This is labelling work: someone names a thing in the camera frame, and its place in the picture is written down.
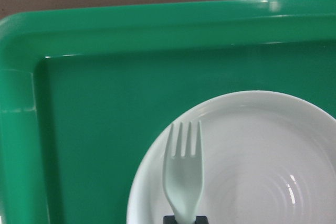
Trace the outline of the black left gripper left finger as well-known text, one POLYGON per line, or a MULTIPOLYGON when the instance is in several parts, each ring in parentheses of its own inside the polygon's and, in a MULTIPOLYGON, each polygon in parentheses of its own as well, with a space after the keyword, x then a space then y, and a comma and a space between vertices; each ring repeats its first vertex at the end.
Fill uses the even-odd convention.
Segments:
POLYGON ((176 224, 175 216, 164 216, 163 224, 176 224))

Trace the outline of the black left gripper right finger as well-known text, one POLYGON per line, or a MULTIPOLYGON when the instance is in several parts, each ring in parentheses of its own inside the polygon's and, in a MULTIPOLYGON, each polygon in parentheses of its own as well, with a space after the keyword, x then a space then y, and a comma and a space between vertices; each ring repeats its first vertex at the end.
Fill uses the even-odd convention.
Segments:
POLYGON ((195 224, 208 224, 208 218, 206 216, 196 216, 195 224))

